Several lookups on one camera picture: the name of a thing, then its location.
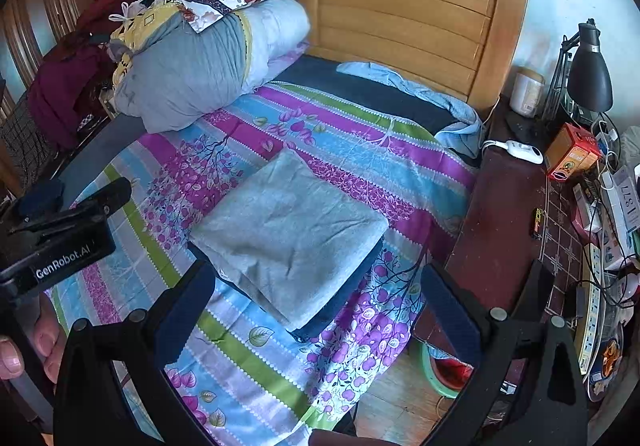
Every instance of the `green stripe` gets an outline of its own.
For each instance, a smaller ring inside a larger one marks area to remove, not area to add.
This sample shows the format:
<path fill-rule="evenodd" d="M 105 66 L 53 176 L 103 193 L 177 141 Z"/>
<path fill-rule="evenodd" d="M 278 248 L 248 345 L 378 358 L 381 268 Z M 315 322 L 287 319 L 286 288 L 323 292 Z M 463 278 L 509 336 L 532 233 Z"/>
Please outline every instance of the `green stripe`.
<path fill-rule="evenodd" d="M 385 132 L 386 130 L 388 130 L 391 123 L 391 120 L 389 118 L 371 113 L 367 110 L 362 109 L 358 105 L 352 104 L 351 102 L 341 102 L 338 100 L 334 100 L 332 97 L 329 97 L 320 91 L 308 90 L 292 83 L 278 83 L 277 85 L 279 87 L 282 87 L 283 89 L 300 94 L 301 96 L 311 98 L 319 103 L 322 103 L 322 105 L 338 109 L 342 112 L 350 114 L 351 116 L 362 119 L 363 121 L 367 121 L 372 125 L 377 125 Z M 420 125 L 414 125 L 413 123 L 401 121 L 399 119 L 396 119 L 396 121 L 394 122 L 394 129 L 392 132 L 396 134 L 404 134 L 404 136 L 409 136 L 413 139 L 419 139 L 420 141 L 438 143 L 437 140 L 431 135 L 431 133 L 425 128 L 420 127 Z"/>
<path fill-rule="evenodd" d="M 111 181 L 120 177 L 113 165 L 108 165 L 104 172 Z M 180 280 L 180 274 L 164 250 L 158 245 L 158 242 L 150 233 L 145 231 L 144 221 L 133 201 L 125 204 L 124 212 L 160 276 L 167 286 L 173 287 Z M 304 392 L 252 353 L 244 343 L 228 332 L 208 311 L 203 312 L 200 316 L 198 327 L 231 361 L 242 368 L 245 374 L 250 376 L 268 393 L 273 394 L 284 405 L 288 406 L 297 418 L 302 420 L 304 416 L 309 415 L 309 419 L 322 422 L 322 414 L 309 407 L 308 398 Z"/>
<path fill-rule="evenodd" d="M 56 310 L 56 314 L 58 315 L 60 325 L 62 325 L 62 328 L 65 330 L 65 334 L 69 336 L 69 327 L 66 326 L 65 312 L 62 311 L 62 304 L 60 303 L 60 295 L 58 293 L 57 285 L 54 285 L 53 289 L 51 289 L 51 301 L 53 302 L 53 308 Z"/>

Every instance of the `lamp shade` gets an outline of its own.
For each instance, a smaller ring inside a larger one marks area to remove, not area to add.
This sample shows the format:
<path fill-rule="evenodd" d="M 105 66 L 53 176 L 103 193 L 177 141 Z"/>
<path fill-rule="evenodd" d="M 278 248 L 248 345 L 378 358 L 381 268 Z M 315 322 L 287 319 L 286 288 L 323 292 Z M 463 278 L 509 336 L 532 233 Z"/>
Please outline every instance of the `lamp shade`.
<path fill-rule="evenodd" d="M 578 24 L 580 46 L 569 71 L 567 92 L 581 107 L 592 112 L 606 112 L 613 105 L 613 90 L 607 64 L 600 53 L 596 26 Z"/>

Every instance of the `power strip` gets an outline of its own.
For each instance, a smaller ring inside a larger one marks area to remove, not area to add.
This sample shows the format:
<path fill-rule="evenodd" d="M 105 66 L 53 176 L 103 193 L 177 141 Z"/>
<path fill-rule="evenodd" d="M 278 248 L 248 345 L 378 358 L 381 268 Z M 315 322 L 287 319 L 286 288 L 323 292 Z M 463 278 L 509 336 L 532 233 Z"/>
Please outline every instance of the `power strip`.
<path fill-rule="evenodd" d="M 600 250 L 593 244 L 587 244 L 583 249 L 583 259 L 589 257 L 588 264 L 586 260 L 582 261 L 582 279 L 591 280 L 591 271 L 593 276 L 602 285 L 602 260 Z M 585 375 L 589 371 L 591 356 L 596 344 L 596 335 L 598 333 L 598 314 L 600 313 L 600 289 L 593 283 L 584 283 L 589 286 L 589 297 L 586 300 L 587 306 L 585 317 L 578 321 L 575 330 L 575 351 L 578 354 L 578 364 L 580 365 L 581 375 Z"/>

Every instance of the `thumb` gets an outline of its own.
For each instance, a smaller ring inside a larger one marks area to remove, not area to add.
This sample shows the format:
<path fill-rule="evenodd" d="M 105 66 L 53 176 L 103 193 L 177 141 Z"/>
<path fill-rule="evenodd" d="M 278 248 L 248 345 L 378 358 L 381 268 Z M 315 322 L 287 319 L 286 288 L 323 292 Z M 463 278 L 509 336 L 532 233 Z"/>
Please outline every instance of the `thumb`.
<path fill-rule="evenodd" d="M 6 336 L 0 336 L 0 379 L 14 379 L 24 370 L 22 354 Z"/>

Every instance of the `gray folded cloth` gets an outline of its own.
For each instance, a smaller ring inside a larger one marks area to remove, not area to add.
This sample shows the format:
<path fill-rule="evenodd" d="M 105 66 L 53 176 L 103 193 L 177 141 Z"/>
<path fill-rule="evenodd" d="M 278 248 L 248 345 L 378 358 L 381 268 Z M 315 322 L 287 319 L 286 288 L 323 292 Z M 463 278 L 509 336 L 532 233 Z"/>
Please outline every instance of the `gray folded cloth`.
<path fill-rule="evenodd" d="M 229 192 L 190 240 L 287 330 L 335 295 L 388 228 L 382 214 L 282 150 Z"/>

